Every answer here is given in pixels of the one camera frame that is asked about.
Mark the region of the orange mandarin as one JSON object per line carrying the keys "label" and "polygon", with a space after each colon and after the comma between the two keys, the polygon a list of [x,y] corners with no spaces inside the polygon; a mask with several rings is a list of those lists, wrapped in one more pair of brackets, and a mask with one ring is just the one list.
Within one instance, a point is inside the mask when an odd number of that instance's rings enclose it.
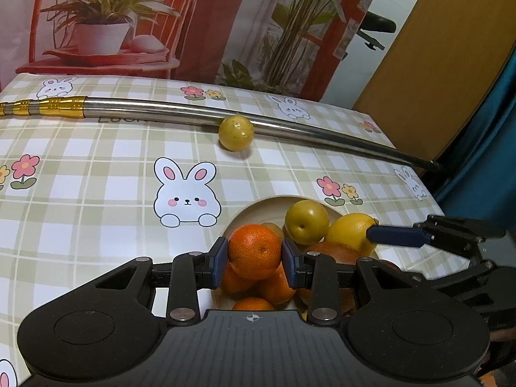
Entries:
{"label": "orange mandarin", "polygon": [[262,298],[247,297],[236,302],[233,311],[275,311],[275,307]]}
{"label": "orange mandarin", "polygon": [[255,281],[242,278],[234,271],[230,264],[226,265],[221,281],[221,289],[224,293],[243,293],[251,289],[254,285]]}
{"label": "orange mandarin", "polygon": [[261,224],[245,224],[231,234],[228,261],[242,278],[260,281],[268,278],[281,262],[282,242]]}
{"label": "orange mandarin", "polygon": [[289,302],[296,293],[296,290],[289,286],[282,264],[272,275],[259,281],[255,287],[259,296],[273,306]]}

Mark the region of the orange mandarin front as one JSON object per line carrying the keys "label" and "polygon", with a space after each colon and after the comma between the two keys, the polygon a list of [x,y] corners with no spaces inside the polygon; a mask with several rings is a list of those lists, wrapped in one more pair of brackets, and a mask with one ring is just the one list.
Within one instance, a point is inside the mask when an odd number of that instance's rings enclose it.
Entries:
{"label": "orange mandarin front", "polygon": [[259,281],[255,287],[259,296],[273,306],[289,302],[296,293],[296,290],[289,286],[282,264],[272,275]]}

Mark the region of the yellow-green plum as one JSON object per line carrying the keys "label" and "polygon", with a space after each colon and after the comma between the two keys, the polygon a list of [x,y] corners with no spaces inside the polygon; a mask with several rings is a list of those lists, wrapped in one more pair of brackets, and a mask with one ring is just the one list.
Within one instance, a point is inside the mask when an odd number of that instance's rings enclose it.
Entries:
{"label": "yellow-green plum", "polygon": [[284,228],[290,239],[299,245],[317,243],[326,235],[330,226],[327,210],[312,200],[294,203],[287,211]]}
{"label": "yellow-green plum", "polygon": [[253,124],[244,116],[226,117],[219,126],[220,144],[227,150],[239,152],[247,149],[253,142]]}

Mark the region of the brown longan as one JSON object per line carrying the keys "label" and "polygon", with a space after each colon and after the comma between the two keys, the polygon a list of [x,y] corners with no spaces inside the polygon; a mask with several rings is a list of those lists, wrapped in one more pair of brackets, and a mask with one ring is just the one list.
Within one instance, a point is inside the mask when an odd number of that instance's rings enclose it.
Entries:
{"label": "brown longan", "polygon": [[278,239],[284,240],[283,229],[280,226],[269,222],[262,223],[262,226],[271,230],[272,233],[274,233],[278,237]]}

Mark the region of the yellow lemon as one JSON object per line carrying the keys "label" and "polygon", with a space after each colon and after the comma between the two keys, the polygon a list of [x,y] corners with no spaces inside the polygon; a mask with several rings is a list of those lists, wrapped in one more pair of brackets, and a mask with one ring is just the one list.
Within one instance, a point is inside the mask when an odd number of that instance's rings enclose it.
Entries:
{"label": "yellow lemon", "polygon": [[348,245],[361,256],[370,256],[376,244],[367,239],[366,232],[376,224],[379,224],[379,221],[369,215],[358,212],[349,213],[330,225],[324,240]]}

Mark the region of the orange mandarin back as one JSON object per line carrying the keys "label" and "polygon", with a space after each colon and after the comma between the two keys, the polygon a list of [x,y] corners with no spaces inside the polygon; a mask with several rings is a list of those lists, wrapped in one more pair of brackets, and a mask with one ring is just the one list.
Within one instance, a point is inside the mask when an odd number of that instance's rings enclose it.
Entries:
{"label": "orange mandarin back", "polygon": [[268,278],[281,262],[282,242],[261,224],[245,224],[231,234],[228,261],[242,278],[260,281]]}

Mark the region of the large dark red apple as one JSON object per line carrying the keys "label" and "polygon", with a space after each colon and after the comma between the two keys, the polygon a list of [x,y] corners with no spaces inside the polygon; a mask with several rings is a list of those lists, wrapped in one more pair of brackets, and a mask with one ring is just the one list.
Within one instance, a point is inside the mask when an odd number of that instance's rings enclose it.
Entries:
{"label": "large dark red apple", "polygon": [[354,265],[360,258],[360,253],[355,251],[349,245],[339,242],[318,242],[309,245],[305,252],[317,252],[331,256],[338,264]]}

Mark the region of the large yellow grapefruit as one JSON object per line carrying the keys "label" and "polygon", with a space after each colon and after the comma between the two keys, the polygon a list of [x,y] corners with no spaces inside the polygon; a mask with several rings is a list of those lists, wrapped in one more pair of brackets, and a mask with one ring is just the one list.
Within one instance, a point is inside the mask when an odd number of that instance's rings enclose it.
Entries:
{"label": "large yellow grapefruit", "polygon": [[[297,297],[304,304],[305,308],[311,304],[311,290],[298,289],[296,291]],[[352,315],[356,311],[353,293],[350,288],[339,289],[339,314],[341,316]]]}

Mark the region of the beige round plate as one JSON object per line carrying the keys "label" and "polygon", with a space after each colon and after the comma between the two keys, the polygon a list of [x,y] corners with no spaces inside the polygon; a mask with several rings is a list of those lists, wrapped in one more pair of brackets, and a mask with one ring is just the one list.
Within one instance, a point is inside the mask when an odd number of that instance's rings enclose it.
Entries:
{"label": "beige round plate", "polygon": [[[251,204],[245,208],[242,212],[240,212],[231,222],[231,224],[225,229],[223,236],[227,239],[230,238],[231,234],[237,228],[245,225],[245,224],[262,224],[262,223],[274,223],[280,226],[283,229],[284,239],[288,238],[288,235],[284,228],[284,219],[288,209],[296,202],[301,200],[310,200],[302,197],[294,197],[294,196],[280,196],[280,197],[271,197],[266,198],[256,203]],[[328,212],[330,218],[330,225],[333,224],[337,219],[344,216],[339,212],[334,211],[328,206],[320,203]],[[305,253],[305,249],[308,245],[299,245],[296,243],[298,250],[302,253]],[[378,255],[373,251],[369,257],[376,259]],[[233,309],[233,305],[241,299],[247,297],[258,297],[259,294],[256,292],[256,284],[259,281],[255,281],[255,285],[246,292],[237,293],[237,294],[226,294],[222,291],[221,287],[212,292],[213,298],[213,306],[217,309],[225,309],[230,310]],[[276,309],[285,309],[285,308],[296,308],[300,311],[306,311],[308,308],[304,307],[304,304],[299,300],[297,294],[292,297],[292,299],[282,305],[274,306]]]}

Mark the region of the teal curtain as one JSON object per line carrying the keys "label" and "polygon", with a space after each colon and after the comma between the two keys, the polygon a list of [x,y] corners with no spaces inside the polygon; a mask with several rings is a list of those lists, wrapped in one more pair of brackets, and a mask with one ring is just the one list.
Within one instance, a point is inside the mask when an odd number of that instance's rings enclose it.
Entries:
{"label": "teal curtain", "polygon": [[481,106],[422,180],[451,217],[515,231],[515,55]]}

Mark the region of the yellow-green plum by pole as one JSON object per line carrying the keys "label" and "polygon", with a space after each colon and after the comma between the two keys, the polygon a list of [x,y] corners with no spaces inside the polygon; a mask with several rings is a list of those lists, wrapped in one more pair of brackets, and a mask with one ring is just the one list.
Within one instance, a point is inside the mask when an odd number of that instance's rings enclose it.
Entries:
{"label": "yellow-green plum by pole", "polygon": [[247,149],[253,142],[253,124],[244,116],[226,117],[219,126],[220,144],[227,150],[239,152]]}

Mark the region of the silver gold metal pole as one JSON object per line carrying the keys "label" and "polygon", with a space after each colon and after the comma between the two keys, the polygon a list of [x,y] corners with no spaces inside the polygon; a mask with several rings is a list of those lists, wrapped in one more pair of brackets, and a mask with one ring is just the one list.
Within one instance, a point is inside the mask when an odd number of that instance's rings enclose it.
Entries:
{"label": "silver gold metal pole", "polygon": [[[180,102],[91,96],[64,96],[42,101],[21,100],[1,103],[3,117],[119,118],[210,128],[217,128],[226,118],[237,114],[230,109],[199,107]],[[331,149],[342,149],[350,154],[424,170],[437,167],[437,163],[433,161],[408,155],[398,149],[356,136],[259,114],[245,113],[244,116],[253,124],[256,134],[289,139],[296,143],[311,143]]]}

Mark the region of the black exercise bike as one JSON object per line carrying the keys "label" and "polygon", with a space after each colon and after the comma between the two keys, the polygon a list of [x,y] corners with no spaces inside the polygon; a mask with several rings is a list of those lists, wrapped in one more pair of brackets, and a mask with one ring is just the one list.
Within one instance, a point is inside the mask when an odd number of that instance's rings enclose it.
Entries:
{"label": "black exercise bike", "polygon": [[357,35],[365,40],[365,45],[370,50],[376,51],[377,49],[380,49],[381,51],[384,51],[384,45],[376,38],[367,34],[367,32],[394,34],[396,32],[396,28],[396,23],[393,20],[368,11],[360,24]]}

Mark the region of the wooden headboard panel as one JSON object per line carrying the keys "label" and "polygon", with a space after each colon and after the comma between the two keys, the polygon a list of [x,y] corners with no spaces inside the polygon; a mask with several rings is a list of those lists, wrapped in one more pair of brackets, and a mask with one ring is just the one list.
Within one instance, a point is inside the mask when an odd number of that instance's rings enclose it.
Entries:
{"label": "wooden headboard panel", "polygon": [[418,0],[354,107],[397,149],[436,160],[515,46],[515,0]]}

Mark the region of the printed room backdrop cloth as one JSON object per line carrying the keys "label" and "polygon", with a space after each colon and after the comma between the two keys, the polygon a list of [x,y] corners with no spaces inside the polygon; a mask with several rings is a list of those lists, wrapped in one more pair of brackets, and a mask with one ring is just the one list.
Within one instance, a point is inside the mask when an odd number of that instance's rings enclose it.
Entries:
{"label": "printed room backdrop cloth", "polygon": [[371,3],[1,0],[1,82],[21,73],[121,75],[317,101]]}

